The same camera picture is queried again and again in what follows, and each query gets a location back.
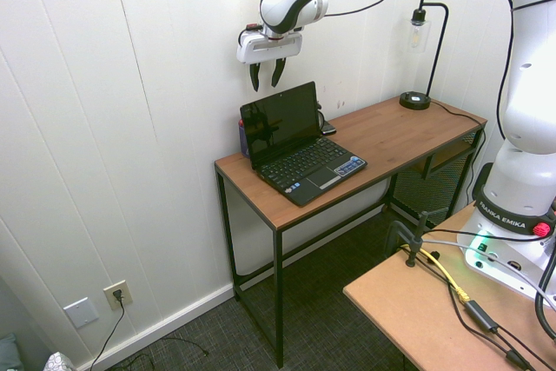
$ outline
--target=wooden table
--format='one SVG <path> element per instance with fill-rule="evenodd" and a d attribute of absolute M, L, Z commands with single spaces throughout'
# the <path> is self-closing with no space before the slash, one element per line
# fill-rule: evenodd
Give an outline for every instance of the wooden table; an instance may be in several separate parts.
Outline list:
<path fill-rule="evenodd" d="M 348 178 L 301 208 L 295 206 L 261 180 L 251 169 L 249 159 L 243 157 L 241 153 L 215 162 L 235 299 L 243 302 L 274 347 L 278 367 L 281 368 L 283 363 L 282 262 L 384 202 L 377 202 L 346 221 L 333 225 L 313 240 L 287 254 L 282 253 L 282 234 L 298 223 L 306 221 L 419 161 L 431 162 L 433 156 L 437 155 L 448 155 L 447 158 L 450 158 L 451 154 L 451 157 L 470 156 L 475 151 L 478 141 L 473 141 L 473 144 L 464 144 L 462 150 L 462 138 L 482 130 L 487 121 L 454 107 L 447 107 L 452 112 L 463 113 L 474 118 L 479 124 L 467 117 L 451 115 L 436 104 L 431 104 L 430 108 L 426 110 L 406 109 L 398 104 L 397 97 L 332 120 L 331 123 L 336 127 L 337 133 L 329 138 L 366 160 L 368 166 L 357 175 Z M 224 179 L 228 181 L 229 186 L 235 188 L 243 200 L 273 232 L 274 261 L 249 275 L 238 275 L 236 272 Z M 275 269 L 274 335 L 262 325 L 262 320 L 250 305 L 241 288 L 242 284 L 272 267 Z"/>
<path fill-rule="evenodd" d="M 461 229 L 472 212 L 473 206 L 468 206 L 439 229 Z M 455 235 L 441 232 L 426 238 L 455 242 Z M 467 268 L 459 248 L 432 244 L 423 248 L 439 251 L 440 262 L 458 285 L 496 322 L 556 368 L 556 347 L 540 327 L 532 301 Z M 406 259 L 403 251 L 391 256 L 347 285 L 344 293 L 419 369 L 517 369 L 501 351 L 461 326 L 444 282 L 419 263 L 407 267 Z M 461 305 L 460 310 L 464 320 L 478 329 Z M 545 311 L 547 320 L 556 326 L 556 314 L 550 308 Z M 510 341 L 537 370 L 546 369 L 517 342 Z"/>

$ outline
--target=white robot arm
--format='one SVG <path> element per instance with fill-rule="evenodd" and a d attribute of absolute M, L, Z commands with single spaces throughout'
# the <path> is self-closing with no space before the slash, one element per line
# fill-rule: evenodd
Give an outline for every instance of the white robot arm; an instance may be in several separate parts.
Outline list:
<path fill-rule="evenodd" d="M 251 64 L 255 89 L 259 63 L 277 60 L 275 86 L 286 57 L 301 50 L 301 28 L 324 17 L 327 6 L 328 0 L 261 0 L 262 24 L 244 30 L 237 49 L 237 58 Z M 514 239 L 535 235 L 546 239 L 523 243 L 459 235 L 458 242 L 483 244 L 492 257 L 505 260 L 539 282 L 556 246 L 556 220 L 551 209 L 556 196 L 556 0 L 513 0 L 513 19 L 513 58 L 502 123 L 506 140 L 463 230 Z M 523 295 L 537 297 L 539 304 L 536 290 L 497 268 L 498 264 L 473 251 L 466 252 L 465 257 L 470 268 Z M 556 300 L 556 278 L 548 278 L 546 293 Z M 556 332 L 547 330 L 545 324 L 543 328 L 556 340 Z"/>
<path fill-rule="evenodd" d="M 240 35 L 237 59 L 250 65 L 251 82 L 258 90 L 258 69 L 265 61 L 277 60 L 273 86 L 278 83 L 285 59 L 301 50 L 301 29 L 323 18 L 328 0 L 261 0 L 262 25 L 246 28 Z"/>

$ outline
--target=laptop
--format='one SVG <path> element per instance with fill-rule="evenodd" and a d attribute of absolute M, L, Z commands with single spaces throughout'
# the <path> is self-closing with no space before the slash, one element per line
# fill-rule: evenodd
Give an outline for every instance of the laptop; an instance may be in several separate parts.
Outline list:
<path fill-rule="evenodd" d="M 322 136 L 314 82 L 245 104 L 240 112 L 251 167 L 298 206 L 367 165 Z"/>

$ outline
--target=table top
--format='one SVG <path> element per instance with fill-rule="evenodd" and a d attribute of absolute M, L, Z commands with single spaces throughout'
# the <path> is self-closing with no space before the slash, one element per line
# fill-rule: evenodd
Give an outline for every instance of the table top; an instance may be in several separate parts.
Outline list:
<path fill-rule="evenodd" d="M 472 212 L 473 206 L 464 208 L 439 225 L 439 229 L 459 230 Z M 455 235 L 442 232 L 427 237 L 455 241 Z M 423 248 L 439 251 L 442 265 L 473 300 L 556 367 L 556 347 L 540 327 L 533 301 L 467 268 L 459 248 L 432 244 L 424 244 Z M 419 369 L 517 369 L 506 362 L 501 351 L 461 326 L 444 282 L 419 263 L 414 268 L 407 267 L 406 259 L 403 251 L 391 256 L 347 285 L 344 294 Z M 458 304 L 466 323 L 478 329 Z M 547 320 L 556 326 L 556 313 L 550 308 L 545 311 Z M 536 369 L 546 369 L 517 342 L 510 341 Z"/>
<path fill-rule="evenodd" d="M 270 228 L 282 230 L 390 177 L 431 151 L 477 129 L 474 121 L 451 115 L 435 104 L 426 110 L 410 110 L 400 106 L 398 101 L 399 98 L 394 97 L 330 121 L 337 133 L 328 138 L 366 160 L 368 165 L 301 208 L 259 178 L 251 169 L 249 159 L 241 153 L 217 160 L 215 167 L 237 187 Z M 487 122 L 443 105 L 452 112 L 473 117 L 483 125 Z"/>

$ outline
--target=franka emika logo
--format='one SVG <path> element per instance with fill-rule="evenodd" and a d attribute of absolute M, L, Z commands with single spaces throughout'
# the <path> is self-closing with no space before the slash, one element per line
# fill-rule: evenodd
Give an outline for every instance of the franka emika logo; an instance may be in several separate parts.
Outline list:
<path fill-rule="evenodd" d="M 500 216 L 494 210 L 490 209 L 484 202 L 479 202 L 480 207 L 491 217 L 498 219 L 501 222 L 507 223 L 508 225 L 512 225 L 516 228 L 525 228 L 525 223 L 514 221 L 512 219 L 508 219 L 507 217 Z"/>

